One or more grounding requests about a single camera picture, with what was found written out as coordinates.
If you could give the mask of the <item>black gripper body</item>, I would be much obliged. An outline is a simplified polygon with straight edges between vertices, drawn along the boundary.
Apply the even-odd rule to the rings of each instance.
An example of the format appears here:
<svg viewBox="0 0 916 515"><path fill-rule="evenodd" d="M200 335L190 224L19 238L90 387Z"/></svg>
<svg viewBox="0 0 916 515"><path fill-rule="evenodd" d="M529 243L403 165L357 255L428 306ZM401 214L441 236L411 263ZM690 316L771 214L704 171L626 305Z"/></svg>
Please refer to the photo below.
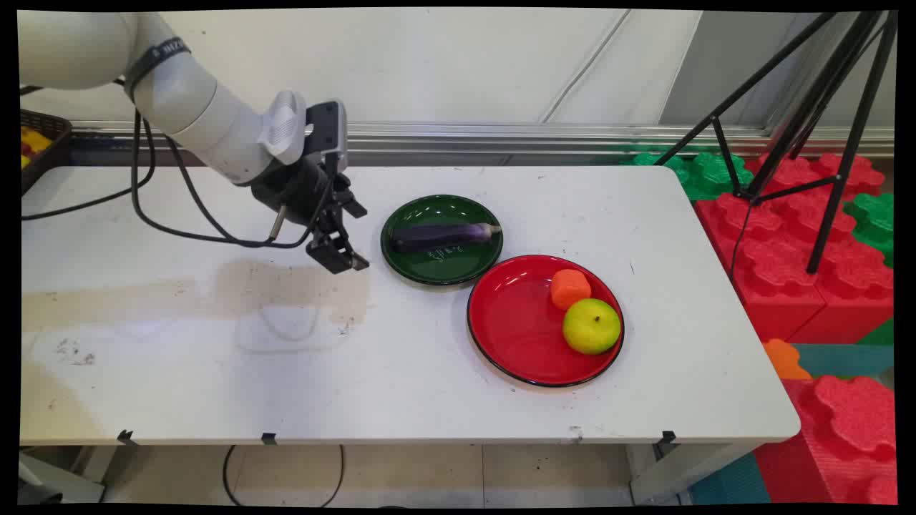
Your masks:
<svg viewBox="0 0 916 515"><path fill-rule="evenodd" d="M335 202L335 192L350 192L345 167L337 156L305 156L292 165L265 172L250 189L255 199L272 210L279 212L284 207L287 222L309 226L314 215L320 216L327 209L336 214L344 211Z"/></svg>

